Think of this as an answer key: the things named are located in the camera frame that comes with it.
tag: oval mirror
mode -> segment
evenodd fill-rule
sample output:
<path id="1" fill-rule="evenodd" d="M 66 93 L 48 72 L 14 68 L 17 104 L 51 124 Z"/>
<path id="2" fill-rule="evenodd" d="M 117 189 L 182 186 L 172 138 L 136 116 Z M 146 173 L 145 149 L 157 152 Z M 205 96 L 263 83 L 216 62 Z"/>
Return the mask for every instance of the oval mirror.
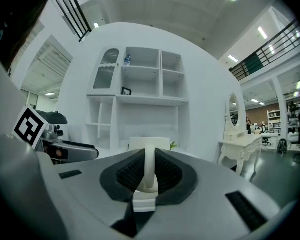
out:
<path id="1" fill-rule="evenodd" d="M 238 102 L 234 94 L 230 96 L 229 113 L 233 126 L 236 126 L 238 123 Z"/>

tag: picture frame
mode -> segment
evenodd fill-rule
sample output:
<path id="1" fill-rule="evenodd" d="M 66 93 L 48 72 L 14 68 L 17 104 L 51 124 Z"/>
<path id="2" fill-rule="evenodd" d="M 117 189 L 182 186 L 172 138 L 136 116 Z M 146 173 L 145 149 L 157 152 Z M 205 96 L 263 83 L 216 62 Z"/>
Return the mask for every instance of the picture frame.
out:
<path id="1" fill-rule="evenodd" d="M 131 92 L 132 91 L 130 89 L 122 87 L 121 95 L 131 95 Z"/>

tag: black railing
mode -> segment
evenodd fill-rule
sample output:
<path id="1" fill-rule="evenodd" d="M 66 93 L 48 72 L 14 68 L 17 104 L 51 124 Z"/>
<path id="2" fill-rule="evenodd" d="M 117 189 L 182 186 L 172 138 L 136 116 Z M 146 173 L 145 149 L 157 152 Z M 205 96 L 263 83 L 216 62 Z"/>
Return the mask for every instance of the black railing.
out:
<path id="1" fill-rule="evenodd" d="M 68 24 L 78 36 L 79 42 L 91 32 L 91 28 L 84 17 L 81 7 L 77 0 L 55 0 L 62 11 Z"/>
<path id="2" fill-rule="evenodd" d="M 298 45 L 300 45 L 300 25 L 297 21 L 293 21 L 229 71 L 236 79 L 242 80 L 287 54 Z"/>

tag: black rectangular slot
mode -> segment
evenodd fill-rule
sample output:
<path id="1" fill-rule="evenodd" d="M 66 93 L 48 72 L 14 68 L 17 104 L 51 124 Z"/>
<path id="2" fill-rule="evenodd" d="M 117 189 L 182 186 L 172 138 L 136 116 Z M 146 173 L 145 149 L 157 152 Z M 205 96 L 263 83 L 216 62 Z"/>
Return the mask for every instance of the black rectangular slot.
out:
<path id="1" fill-rule="evenodd" d="M 267 222 L 239 191 L 225 194 L 225 196 L 251 231 L 256 230 Z"/>
<path id="2" fill-rule="evenodd" d="M 82 174 L 82 173 L 79 170 L 71 170 L 68 172 L 66 171 L 66 172 L 59 173 L 59 176 L 60 176 L 61 180 L 63 180 L 63 179 L 70 178 L 70 177 L 80 175 L 80 174 Z"/>

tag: brown wall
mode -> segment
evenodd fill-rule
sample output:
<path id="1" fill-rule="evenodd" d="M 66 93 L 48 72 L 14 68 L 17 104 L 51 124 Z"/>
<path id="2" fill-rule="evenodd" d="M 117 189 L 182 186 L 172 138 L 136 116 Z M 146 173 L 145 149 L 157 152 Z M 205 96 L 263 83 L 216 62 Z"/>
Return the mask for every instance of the brown wall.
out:
<path id="1" fill-rule="evenodd" d="M 255 124 L 260 125 L 263 121 L 266 125 L 268 125 L 268 115 L 267 111 L 279 110 L 279 103 L 272 104 L 269 106 L 262 106 L 257 109 L 246 110 L 246 116 L 250 119 L 250 121 Z"/>

